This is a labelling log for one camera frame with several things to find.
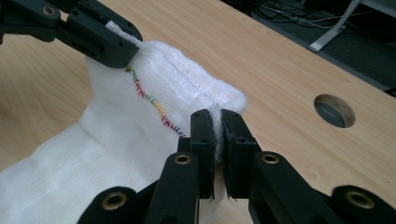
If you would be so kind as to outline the white metal stand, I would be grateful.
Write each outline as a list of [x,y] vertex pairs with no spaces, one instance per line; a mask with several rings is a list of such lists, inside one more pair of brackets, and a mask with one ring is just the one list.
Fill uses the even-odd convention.
[[393,18],[396,18],[396,0],[351,0],[345,13],[340,20],[324,35],[313,42],[308,48],[313,52],[321,51],[327,44],[329,44],[341,32],[347,19],[352,15],[359,5],[370,7],[379,12],[385,13]]

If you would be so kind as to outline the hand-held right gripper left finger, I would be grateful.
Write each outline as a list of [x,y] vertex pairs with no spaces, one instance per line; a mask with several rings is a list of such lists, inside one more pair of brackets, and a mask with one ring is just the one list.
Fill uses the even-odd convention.
[[214,199],[215,152],[217,138],[213,119],[207,109],[191,114],[191,134],[178,139],[177,151],[188,151],[199,161],[199,195],[201,199]]

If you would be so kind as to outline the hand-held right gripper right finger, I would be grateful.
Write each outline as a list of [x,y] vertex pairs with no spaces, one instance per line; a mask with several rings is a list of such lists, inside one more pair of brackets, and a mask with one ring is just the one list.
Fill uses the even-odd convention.
[[231,110],[221,110],[223,128],[223,176],[227,195],[247,199],[253,180],[253,157],[260,151],[243,117]]

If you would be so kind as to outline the white towel with coloured stitching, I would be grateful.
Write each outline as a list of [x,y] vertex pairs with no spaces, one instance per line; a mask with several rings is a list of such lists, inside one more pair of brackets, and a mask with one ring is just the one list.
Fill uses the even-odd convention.
[[159,178],[191,114],[213,119],[215,161],[223,152],[221,112],[247,98],[163,42],[142,42],[113,21],[106,28],[139,51],[122,68],[87,59],[93,97],[79,121],[0,172],[0,224],[77,224],[93,198],[116,186],[139,191]]

